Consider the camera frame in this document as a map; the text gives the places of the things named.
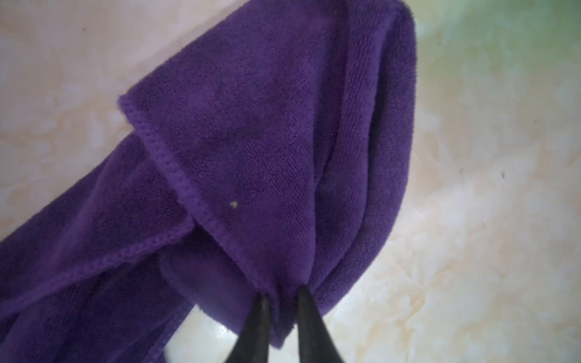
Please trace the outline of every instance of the ribbed fabric texture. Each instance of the ribbed fabric texture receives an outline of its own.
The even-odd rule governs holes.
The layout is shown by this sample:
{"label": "ribbed fabric texture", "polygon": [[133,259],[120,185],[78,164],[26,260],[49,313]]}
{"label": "ribbed fabric texture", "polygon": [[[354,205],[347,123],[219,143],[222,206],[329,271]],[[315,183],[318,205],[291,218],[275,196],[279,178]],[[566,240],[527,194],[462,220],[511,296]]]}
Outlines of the ribbed fabric texture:
{"label": "ribbed fabric texture", "polygon": [[251,0],[132,87],[135,132],[0,244],[0,361],[161,362],[194,304],[282,345],[369,266],[407,182],[415,37],[394,0]]}

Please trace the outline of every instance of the marble surface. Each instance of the marble surface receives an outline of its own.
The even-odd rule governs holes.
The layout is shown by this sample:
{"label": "marble surface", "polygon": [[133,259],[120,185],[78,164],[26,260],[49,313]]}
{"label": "marble surface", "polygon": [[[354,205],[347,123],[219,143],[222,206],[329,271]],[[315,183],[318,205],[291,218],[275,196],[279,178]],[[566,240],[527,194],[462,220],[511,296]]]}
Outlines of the marble surface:
{"label": "marble surface", "polygon": [[[345,361],[578,362],[581,2],[409,0],[410,182],[386,247],[326,317]],[[241,4],[0,1],[0,238],[130,132],[115,100]],[[220,363],[199,311],[170,363]],[[294,333],[272,362],[298,362]]]}

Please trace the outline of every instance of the fabric fold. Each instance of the fabric fold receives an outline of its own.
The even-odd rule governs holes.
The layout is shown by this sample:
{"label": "fabric fold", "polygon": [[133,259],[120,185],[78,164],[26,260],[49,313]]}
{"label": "fabric fold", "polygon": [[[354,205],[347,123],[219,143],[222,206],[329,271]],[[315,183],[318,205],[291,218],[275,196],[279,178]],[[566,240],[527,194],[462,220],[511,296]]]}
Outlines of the fabric fold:
{"label": "fabric fold", "polygon": [[[387,239],[415,62],[398,1],[251,0],[123,95],[134,133],[2,242],[0,355],[72,286],[60,361],[155,361],[185,308],[237,332],[258,292],[282,345],[299,286],[327,312]],[[91,329],[132,338],[91,344]]]}

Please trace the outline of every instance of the microfiber cloth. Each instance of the microfiber cloth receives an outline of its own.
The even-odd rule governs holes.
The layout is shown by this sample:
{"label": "microfiber cloth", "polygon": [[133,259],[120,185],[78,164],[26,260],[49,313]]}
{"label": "microfiber cloth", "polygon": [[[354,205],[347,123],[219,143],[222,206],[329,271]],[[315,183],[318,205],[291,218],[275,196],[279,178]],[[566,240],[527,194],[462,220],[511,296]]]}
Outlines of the microfiber cloth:
{"label": "microfiber cloth", "polygon": [[329,311],[407,183],[413,18],[394,0],[251,0],[133,86],[109,157],[0,244],[0,361],[162,362],[198,305],[281,346]]}

